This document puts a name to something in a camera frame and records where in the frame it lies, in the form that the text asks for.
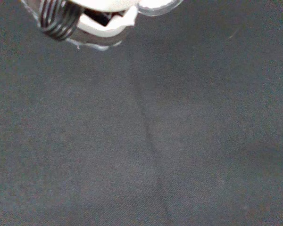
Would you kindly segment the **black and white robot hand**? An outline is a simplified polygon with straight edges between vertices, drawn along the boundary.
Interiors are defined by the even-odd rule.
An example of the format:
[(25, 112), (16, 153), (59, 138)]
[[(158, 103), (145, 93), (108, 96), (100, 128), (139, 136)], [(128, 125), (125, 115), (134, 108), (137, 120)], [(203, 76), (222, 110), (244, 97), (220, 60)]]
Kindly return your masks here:
[(57, 41), (76, 30), (97, 38), (112, 38), (133, 27), (139, 0), (41, 0), (38, 7), (40, 30)]

